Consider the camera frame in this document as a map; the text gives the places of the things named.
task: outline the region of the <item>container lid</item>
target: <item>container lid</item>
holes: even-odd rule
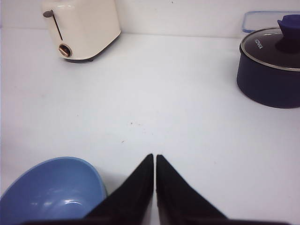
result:
[[[255,31],[241,42],[242,51],[268,67],[300,72],[300,15],[285,15],[280,28]]]

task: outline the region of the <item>lid knob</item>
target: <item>lid knob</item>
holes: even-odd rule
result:
[[[300,15],[285,15],[278,24],[286,39],[300,40]]]

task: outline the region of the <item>cream toaster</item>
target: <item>cream toaster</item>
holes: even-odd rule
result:
[[[93,60],[121,33],[114,0],[44,0],[42,10],[65,59]]]

